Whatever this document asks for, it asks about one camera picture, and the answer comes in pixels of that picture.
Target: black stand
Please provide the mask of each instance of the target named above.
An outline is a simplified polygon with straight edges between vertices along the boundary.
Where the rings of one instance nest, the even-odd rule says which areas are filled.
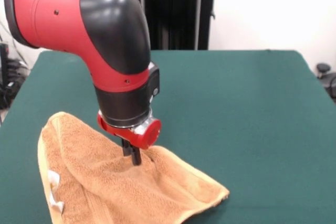
[[[213,0],[139,0],[152,50],[207,50]]]

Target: table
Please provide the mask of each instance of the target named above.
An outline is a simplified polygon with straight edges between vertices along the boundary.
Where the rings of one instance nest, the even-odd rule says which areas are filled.
[[[336,109],[295,51],[155,51],[157,144],[224,184],[200,223],[336,222]],[[89,72],[43,52],[0,129],[0,218],[50,224],[37,166],[41,128],[65,111],[99,130]]]

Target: floor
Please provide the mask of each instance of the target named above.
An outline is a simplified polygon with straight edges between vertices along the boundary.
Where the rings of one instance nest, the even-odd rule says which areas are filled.
[[[5,120],[5,117],[7,115],[7,110],[0,110],[0,118],[1,118],[1,122],[3,122]]]

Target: cable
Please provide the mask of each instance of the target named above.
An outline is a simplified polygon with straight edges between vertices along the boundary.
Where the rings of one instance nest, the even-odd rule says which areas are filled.
[[[10,31],[8,31],[8,29],[5,27],[5,25],[0,21],[0,25],[2,26],[2,28],[5,30],[6,33],[8,33],[8,35],[10,35],[12,37],[12,34]],[[16,47],[16,44],[15,44],[15,40],[14,38],[12,37],[12,41],[13,41],[13,46],[14,46],[14,49],[15,51],[17,52],[17,54],[19,55],[20,59],[26,64],[26,66],[28,65],[28,63],[26,62],[25,58],[22,56],[22,54],[19,52],[19,50],[17,49]]]

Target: white tag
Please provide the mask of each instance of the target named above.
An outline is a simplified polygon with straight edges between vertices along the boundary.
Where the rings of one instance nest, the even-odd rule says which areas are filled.
[[[48,181],[50,185],[50,195],[49,195],[49,203],[51,207],[58,209],[60,213],[63,213],[64,202],[56,201],[54,193],[57,191],[60,176],[58,173],[55,173],[52,170],[48,170]]]

